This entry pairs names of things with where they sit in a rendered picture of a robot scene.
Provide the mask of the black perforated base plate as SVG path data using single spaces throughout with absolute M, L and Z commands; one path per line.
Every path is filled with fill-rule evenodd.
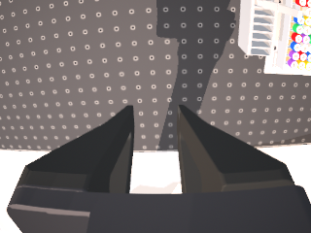
M 133 152 L 178 105 L 254 148 L 311 145 L 311 76 L 238 46 L 241 0 L 0 0 L 0 150 L 51 152 L 133 105 Z

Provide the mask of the white vial rack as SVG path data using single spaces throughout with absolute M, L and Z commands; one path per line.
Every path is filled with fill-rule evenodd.
M 293 0 L 283 0 L 283 4 L 295 8 L 297 10 L 300 10 L 300 6 L 293 3 Z M 291 22 L 294 22 L 291 20 L 292 17 L 286 14 L 281 15 L 281 25 L 280 25 L 280 34 L 279 34 L 279 42 L 278 42 L 278 55 L 277 55 L 277 62 L 276 64 L 283 70 L 283 71 L 298 71 L 298 72 L 311 72 L 311 70 L 307 71 L 305 68 L 300 70 L 298 68 L 292 69 L 287 63 L 286 63 L 286 56 L 287 55 L 287 49 L 290 47 L 288 46 L 290 31 L 292 31 L 291 28 Z

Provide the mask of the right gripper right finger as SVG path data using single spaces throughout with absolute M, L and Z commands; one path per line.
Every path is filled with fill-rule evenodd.
M 177 142 L 182 193 L 295 185 L 286 163 L 207 123 L 185 105 L 178 105 Z

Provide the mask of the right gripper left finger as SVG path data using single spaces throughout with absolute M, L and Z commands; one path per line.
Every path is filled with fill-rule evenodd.
M 26 164 L 16 186 L 130 193 L 133 150 L 134 112 L 127 105 L 102 125 Z

